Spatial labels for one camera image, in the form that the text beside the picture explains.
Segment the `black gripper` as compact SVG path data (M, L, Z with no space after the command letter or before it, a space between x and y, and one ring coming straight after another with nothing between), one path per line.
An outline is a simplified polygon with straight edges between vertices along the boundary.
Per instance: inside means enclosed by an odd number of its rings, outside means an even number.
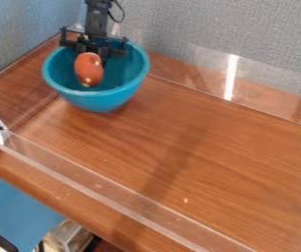
M100 55L103 66L107 66L111 56L126 54L127 37L99 35L90 37L83 31L63 27L60 29L59 45L72 48L78 54L94 52Z

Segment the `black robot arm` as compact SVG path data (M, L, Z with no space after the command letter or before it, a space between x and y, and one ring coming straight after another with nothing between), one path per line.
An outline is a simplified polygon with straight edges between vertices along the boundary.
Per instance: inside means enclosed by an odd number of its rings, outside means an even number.
M103 65L107 65L112 56L126 54L128 39L118 35L108 35L108 19L118 24L124 20L124 15L119 20L112 16L111 7L116 5L120 11L123 8L118 0L86 0L86 4L86 26L82 30L63 27L59 45L72 48L78 54L96 53L102 57Z

